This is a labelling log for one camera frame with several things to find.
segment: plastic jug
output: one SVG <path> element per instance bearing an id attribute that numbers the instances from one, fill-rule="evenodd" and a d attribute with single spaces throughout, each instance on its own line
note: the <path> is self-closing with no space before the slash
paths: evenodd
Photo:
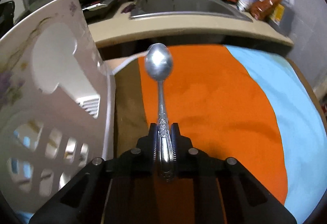
<path id="1" fill-rule="evenodd" d="M 270 26 L 284 36 L 288 36 L 292 29 L 295 15 L 294 4 L 295 0 L 282 0 L 269 17 Z"/>

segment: spoon bowl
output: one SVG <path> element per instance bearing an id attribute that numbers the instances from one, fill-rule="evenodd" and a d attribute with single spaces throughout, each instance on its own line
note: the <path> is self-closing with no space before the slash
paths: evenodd
<path id="1" fill-rule="evenodd" d="M 173 68 L 173 58 L 168 48 L 162 43 L 152 44 L 145 57 L 145 68 L 148 75 L 155 81 L 164 81 Z"/>

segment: spoon handle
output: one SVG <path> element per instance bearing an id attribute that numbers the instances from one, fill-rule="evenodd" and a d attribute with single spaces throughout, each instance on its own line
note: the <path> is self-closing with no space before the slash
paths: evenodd
<path id="1" fill-rule="evenodd" d="M 169 124 L 166 112 L 165 99 L 163 96 L 163 81 L 158 82 L 159 92 L 159 110 L 158 110 L 158 141 L 157 159 L 160 162 L 161 176 L 166 180 L 171 180 L 174 177 L 174 161 L 176 154 L 172 146 L 170 137 Z"/>

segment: yellow label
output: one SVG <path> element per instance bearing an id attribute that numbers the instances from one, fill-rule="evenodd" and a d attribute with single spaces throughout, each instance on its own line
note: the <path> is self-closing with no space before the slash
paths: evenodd
<path id="1" fill-rule="evenodd" d="M 276 6 L 275 11 L 273 12 L 273 14 L 270 16 L 270 19 L 275 22 L 277 25 L 279 25 L 280 21 L 283 18 L 284 15 L 284 7 L 279 4 L 278 6 Z"/>

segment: white laundry basket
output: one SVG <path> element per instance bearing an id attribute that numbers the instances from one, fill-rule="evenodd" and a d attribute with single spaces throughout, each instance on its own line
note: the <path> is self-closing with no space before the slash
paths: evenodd
<path id="1" fill-rule="evenodd" d="M 113 157 L 114 77 L 78 0 L 55 0 L 0 40 L 0 189 L 34 213 L 94 157 Z"/>

